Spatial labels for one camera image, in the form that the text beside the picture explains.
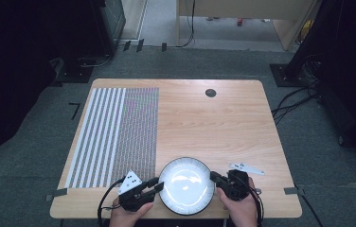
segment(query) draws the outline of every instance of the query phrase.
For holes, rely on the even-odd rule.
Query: metal bracket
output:
[[[119,187],[118,190],[118,195],[122,195],[125,192],[136,188],[137,186],[141,185],[142,181],[140,180],[140,178],[138,176],[136,176],[136,174],[134,174],[133,171],[129,171],[127,176],[125,177],[124,182],[122,183],[122,185]]]
[[[305,196],[305,191],[302,188],[297,187],[285,187],[284,188],[285,195],[293,195],[297,194],[299,196]]]
[[[242,172],[247,172],[247,173],[256,173],[258,175],[265,175],[264,171],[259,170],[255,167],[248,166],[245,163],[240,163],[240,164],[230,164],[230,167],[242,171]]]
[[[58,189],[53,192],[53,194],[45,195],[44,201],[53,201],[54,198],[59,196],[65,196],[68,194],[68,188]]]

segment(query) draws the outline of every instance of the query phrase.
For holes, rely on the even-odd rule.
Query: black and white striped pattern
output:
[[[65,187],[108,187],[155,174],[158,88],[95,88]]]

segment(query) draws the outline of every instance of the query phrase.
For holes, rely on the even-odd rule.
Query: table leg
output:
[[[180,16],[179,16],[179,2],[180,0],[177,0],[177,4],[176,4],[176,7],[177,7],[177,16],[176,16],[176,22],[175,22],[175,28],[176,28],[176,45],[179,46],[180,45],[180,42],[179,42],[179,32],[180,32]]]

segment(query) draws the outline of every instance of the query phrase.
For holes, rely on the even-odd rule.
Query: white bowl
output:
[[[197,159],[179,158],[170,162],[161,171],[159,182],[164,182],[164,189],[159,193],[161,200],[179,215],[195,215],[213,198],[210,169]]]

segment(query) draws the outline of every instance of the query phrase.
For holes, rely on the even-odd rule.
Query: person's arm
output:
[[[113,206],[119,204],[119,199],[113,201]],[[146,203],[136,212],[126,211],[122,206],[111,212],[109,227],[134,227],[136,222],[152,208],[152,202]]]
[[[249,186],[255,188],[252,178],[249,178]],[[258,226],[258,210],[255,200],[251,195],[248,195],[241,201],[232,201],[225,196],[224,191],[219,187],[217,187],[217,193],[219,194],[220,201],[224,205],[224,209],[228,210],[236,227]]]

